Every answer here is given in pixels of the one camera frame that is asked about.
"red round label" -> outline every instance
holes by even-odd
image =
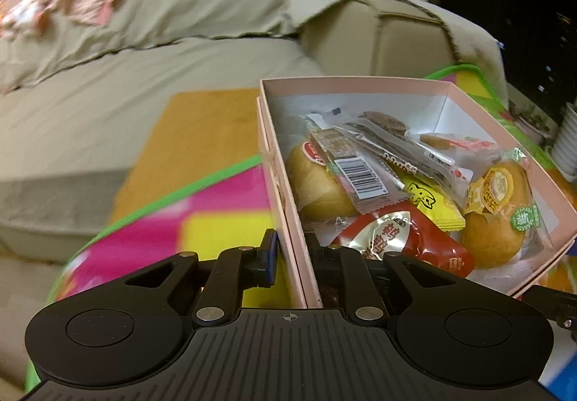
[[[310,141],[306,141],[302,143],[302,151],[311,162],[318,163],[319,165],[324,166],[324,160],[318,154],[317,149],[314,148],[314,145]]]

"cartoon drawing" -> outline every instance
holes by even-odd
[[[437,202],[428,190],[417,186],[415,183],[409,185],[408,191],[413,195],[413,203],[415,205],[422,203],[427,209],[433,209],[433,204]]]

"red snack package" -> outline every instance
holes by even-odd
[[[407,200],[355,218],[332,243],[373,260],[382,260],[387,251],[401,251],[460,277],[475,267],[464,247]]]

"triangular cutout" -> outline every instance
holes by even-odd
[[[451,286],[455,283],[445,277],[439,276],[434,270],[428,270],[412,263],[405,263],[405,267],[421,287],[443,287]]]
[[[174,270],[174,264],[166,263],[162,266],[133,277],[126,281],[127,286],[157,288],[162,285],[170,273]]]

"ridged black surface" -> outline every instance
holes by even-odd
[[[298,318],[285,320],[289,313]],[[490,391],[458,388],[433,380],[397,353],[386,332],[353,325],[338,310],[244,309],[229,325],[198,330],[173,364],[142,382],[99,390],[45,382],[25,399],[551,401],[555,398],[536,382]]]

